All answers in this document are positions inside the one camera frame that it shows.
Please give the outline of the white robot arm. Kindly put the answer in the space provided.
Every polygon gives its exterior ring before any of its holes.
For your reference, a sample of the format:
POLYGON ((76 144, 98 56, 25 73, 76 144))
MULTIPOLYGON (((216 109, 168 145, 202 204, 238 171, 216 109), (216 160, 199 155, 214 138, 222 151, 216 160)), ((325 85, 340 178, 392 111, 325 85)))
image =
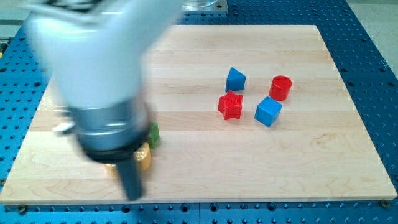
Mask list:
POLYGON ((133 154, 147 138, 143 56, 179 17, 179 0, 22 1, 30 46, 56 83, 86 155, 115 164, 129 200, 143 186, 133 154))

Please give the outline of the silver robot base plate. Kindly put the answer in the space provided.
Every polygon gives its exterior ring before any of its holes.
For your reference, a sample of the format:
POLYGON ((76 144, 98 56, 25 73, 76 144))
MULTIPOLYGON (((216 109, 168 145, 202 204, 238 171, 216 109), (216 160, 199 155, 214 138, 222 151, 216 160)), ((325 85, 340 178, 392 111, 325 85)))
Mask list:
POLYGON ((186 0, 182 9, 189 14, 227 14, 227 0, 186 0))

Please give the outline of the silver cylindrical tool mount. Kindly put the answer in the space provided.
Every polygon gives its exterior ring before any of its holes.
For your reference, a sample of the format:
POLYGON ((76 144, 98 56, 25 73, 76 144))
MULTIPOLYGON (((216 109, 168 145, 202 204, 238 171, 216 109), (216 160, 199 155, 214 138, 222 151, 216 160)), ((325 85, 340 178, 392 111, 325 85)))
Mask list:
POLYGON ((119 163, 132 157, 146 140, 150 109, 140 97, 102 108, 58 106, 68 118, 52 129, 56 135, 73 134, 83 152, 101 163, 119 163))

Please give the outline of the black pusher rod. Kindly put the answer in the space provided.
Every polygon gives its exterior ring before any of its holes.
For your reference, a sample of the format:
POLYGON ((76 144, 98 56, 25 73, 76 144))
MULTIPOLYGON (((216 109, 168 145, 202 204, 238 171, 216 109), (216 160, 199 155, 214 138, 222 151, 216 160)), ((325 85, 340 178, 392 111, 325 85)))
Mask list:
POLYGON ((134 159, 127 159, 116 164, 119 178, 129 200, 138 200, 142 197, 143 186, 139 173, 139 166, 134 159))

